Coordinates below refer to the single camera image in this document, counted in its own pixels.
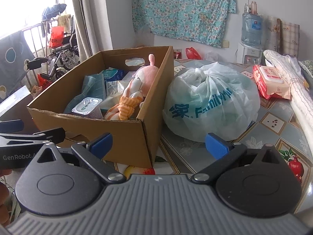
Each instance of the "pink plush toy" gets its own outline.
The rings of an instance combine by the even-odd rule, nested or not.
[[[143,83],[141,89],[143,97],[147,96],[149,89],[151,88],[151,85],[154,81],[154,78],[156,77],[159,70],[158,67],[154,66],[155,57],[153,54],[149,55],[149,62],[150,65],[143,66],[135,74],[135,78],[139,78],[140,81]]]
[[[143,99],[147,96],[149,89],[159,70],[154,66],[155,58],[149,55],[150,65],[141,67],[135,74],[135,79],[131,80],[125,88],[120,102],[110,108],[104,119],[108,120],[127,120],[134,113],[135,108],[143,104]]]

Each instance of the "patterned tablecloth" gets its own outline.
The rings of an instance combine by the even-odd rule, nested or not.
[[[175,60],[176,71],[184,67],[201,67],[209,64],[204,60]],[[252,76],[252,67],[241,64],[223,63],[233,69]],[[302,186],[302,197],[295,212],[313,206],[313,157],[301,125],[298,123],[288,100],[261,99],[261,107],[256,121],[236,140],[249,148],[261,148],[264,144],[275,145],[289,166],[303,174],[298,180]],[[165,125],[162,130],[160,147],[153,168],[144,169],[134,166],[109,163],[116,170],[129,176],[130,173],[142,174],[192,174],[215,161],[206,150],[204,143],[193,142],[172,133]]]

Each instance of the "water bottle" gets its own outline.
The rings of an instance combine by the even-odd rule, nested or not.
[[[262,26],[263,26],[262,17],[249,13],[242,14],[242,31],[241,31],[242,43],[253,48],[261,49]]]

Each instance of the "gray ribbed surface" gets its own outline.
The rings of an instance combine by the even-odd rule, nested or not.
[[[124,184],[108,186],[96,203],[78,214],[48,219],[26,213],[9,231],[13,235],[300,235],[308,228],[290,214],[272,219],[242,216],[217,200],[209,186],[193,184],[185,175],[132,175]]]

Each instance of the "plush toy head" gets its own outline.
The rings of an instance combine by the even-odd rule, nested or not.
[[[156,77],[159,70],[158,67],[154,66],[155,58],[153,54],[149,55],[149,61],[150,65],[140,68],[135,75],[135,78],[139,78],[142,82],[141,92],[143,97],[147,96],[154,78]]]

